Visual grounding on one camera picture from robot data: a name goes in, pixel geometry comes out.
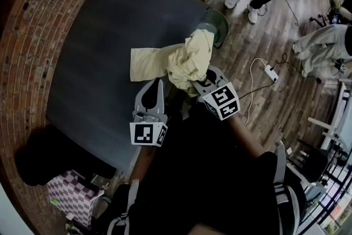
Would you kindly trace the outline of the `person's black shirt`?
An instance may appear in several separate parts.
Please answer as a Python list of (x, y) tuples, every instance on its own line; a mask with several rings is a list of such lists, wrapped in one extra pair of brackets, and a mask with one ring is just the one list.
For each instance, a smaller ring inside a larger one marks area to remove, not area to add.
[(200, 107), (171, 125), (142, 181), (117, 189), (103, 235), (296, 235), (305, 201), (281, 141), (253, 158)]

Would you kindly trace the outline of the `person's right forearm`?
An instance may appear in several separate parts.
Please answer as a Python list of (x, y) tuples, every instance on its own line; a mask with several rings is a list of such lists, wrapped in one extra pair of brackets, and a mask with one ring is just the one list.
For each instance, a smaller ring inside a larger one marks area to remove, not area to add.
[(265, 153), (263, 146), (253, 136), (239, 116), (233, 115), (226, 119), (240, 147), (251, 157), (258, 158)]

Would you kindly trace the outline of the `black metal railing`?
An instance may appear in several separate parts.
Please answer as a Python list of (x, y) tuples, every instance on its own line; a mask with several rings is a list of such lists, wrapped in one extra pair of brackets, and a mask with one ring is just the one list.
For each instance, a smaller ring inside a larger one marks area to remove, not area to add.
[(352, 148), (334, 153), (316, 183), (305, 184), (307, 208), (298, 234), (337, 235), (352, 217)]

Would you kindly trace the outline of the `white metal table frame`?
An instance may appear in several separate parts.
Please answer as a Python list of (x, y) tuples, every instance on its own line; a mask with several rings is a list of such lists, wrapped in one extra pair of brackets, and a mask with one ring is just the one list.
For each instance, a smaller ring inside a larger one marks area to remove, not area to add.
[(325, 137), (321, 149), (328, 149), (331, 141), (335, 141), (343, 150), (352, 148), (352, 80), (339, 79), (340, 90), (337, 105), (330, 124), (309, 117), (307, 120), (324, 128), (322, 135)]

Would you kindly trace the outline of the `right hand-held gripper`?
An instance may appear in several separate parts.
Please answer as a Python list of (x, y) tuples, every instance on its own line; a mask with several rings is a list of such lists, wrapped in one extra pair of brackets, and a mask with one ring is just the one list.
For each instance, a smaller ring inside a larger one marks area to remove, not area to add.
[(238, 113), (238, 95), (222, 71), (209, 66), (206, 74), (207, 80), (191, 82), (206, 108), (220, 121)]

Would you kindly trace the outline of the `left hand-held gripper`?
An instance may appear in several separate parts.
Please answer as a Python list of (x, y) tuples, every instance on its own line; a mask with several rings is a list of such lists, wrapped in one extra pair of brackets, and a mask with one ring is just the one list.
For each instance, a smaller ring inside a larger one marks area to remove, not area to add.
[[(149, 81), (136, 95), (135, 110), (163, 113), (164, 87), (161, 79)], [(161, 147), (168, 127), (159, 117), (134, 112), (134, 121), (130, 125), (130, 139), (133, 145)]]

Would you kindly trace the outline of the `black office chair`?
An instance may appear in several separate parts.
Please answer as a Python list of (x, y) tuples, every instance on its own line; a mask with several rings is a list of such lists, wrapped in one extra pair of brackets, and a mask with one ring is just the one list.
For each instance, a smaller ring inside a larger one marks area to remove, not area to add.
[(334, 13), (319, 14), (317, 17), (310, 17), (310, 22), (316, 22), (319, 27), (323, 28), (327, 25), (333, 24)]
[(51, 124), (32, 130), (26, 144), (15, 152), (14, 161), (20, 178), (30, 186), (45, 185), (66, 171), (86, 180), (95, 175), (111, 179), (116, 172)]

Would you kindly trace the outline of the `person's left forearm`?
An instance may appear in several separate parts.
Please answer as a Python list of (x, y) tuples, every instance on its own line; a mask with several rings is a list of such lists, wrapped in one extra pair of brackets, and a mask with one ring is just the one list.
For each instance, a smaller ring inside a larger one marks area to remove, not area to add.
[(135, 162), (135, 166), (129, 178), (129, 184), (134, 180), (142, 181), (152, 163), (157, 147), (143, 146)]

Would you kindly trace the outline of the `purple checkered fabric bag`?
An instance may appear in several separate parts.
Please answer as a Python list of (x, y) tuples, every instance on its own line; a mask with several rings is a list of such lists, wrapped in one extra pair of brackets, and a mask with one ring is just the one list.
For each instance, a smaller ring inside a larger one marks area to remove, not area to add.
[(91, 182), (87, 182), (75, 171), (66, 171), (47, 183), (49, 200), (58, 200), (54, 205), (68, 219), (76, 221), (85, 228), (91, 226), (92, 213), (96, 201), (104, 194), (104, 190)]

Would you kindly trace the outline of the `pale yellow soft item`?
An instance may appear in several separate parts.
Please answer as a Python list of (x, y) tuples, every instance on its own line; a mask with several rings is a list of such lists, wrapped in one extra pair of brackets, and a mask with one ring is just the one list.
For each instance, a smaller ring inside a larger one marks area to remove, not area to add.
[(330, 0), (330, 5), (333, 11), (344, 19), (352, 21), (352, 0), (344, 0), (342, 4), (339, 0)]

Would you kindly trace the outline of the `pale yellow clothes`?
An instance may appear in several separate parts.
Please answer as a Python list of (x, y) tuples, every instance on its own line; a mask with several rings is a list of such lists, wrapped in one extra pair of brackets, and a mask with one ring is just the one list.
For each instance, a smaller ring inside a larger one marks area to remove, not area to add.
[(131, 49), (130, 80), (153, 80), (167, 76), (190, 97), (197, 96), (193, 81), (202, 81), (210, 65), (214, 33), (195, 30), (185, 42), (163, 48)]

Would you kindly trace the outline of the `white power strip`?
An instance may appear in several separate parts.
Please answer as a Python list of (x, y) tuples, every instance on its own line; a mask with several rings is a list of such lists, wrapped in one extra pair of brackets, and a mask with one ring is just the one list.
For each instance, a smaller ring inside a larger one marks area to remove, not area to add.
[(267, 74), (267, 76), (274, 82), (276, 83), (278, 81), (278, 75), (277, 73), (274, 71), (273, 67), (271, 67), (269, 64), (265, 66), (264, 68), (265, 73)]

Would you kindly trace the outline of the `dark green bucket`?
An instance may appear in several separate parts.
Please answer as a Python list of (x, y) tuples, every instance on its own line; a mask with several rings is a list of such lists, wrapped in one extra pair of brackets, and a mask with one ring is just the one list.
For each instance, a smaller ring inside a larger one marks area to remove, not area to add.
[(197, 29), (207, 30), (214, 34), (213, 47), (219, 49), (229, 35), (229, 23), (218, 10), (209, 8), (202, 16)]

